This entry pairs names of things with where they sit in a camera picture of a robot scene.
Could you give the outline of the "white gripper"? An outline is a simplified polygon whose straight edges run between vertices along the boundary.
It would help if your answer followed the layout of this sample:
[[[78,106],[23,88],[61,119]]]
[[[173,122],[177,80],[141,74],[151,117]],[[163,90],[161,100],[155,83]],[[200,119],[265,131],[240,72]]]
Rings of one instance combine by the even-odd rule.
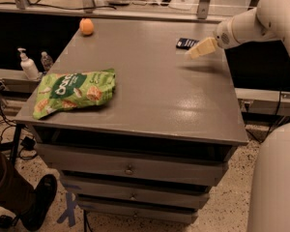
[[[196,59],[215,52],[218,46],[223,49],[238,46],[239,43],[233,34],[232,22],[233,19],[227,19],[219,23],[214,31],[215,38],[208,37],[200,41],[185,53],[185,57],[187,59]]]

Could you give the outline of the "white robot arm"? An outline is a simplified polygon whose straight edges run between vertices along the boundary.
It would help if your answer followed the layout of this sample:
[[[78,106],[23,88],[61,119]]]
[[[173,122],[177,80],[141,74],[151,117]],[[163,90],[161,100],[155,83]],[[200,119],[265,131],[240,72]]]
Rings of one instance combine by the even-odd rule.
[[[195,59],[248,42],[282,41],[290,57],[290,0],[259,0],[221,22],[213,35],[186,52]],[[290,123],[262,143],[252,177],[246,232],[290,232]]]

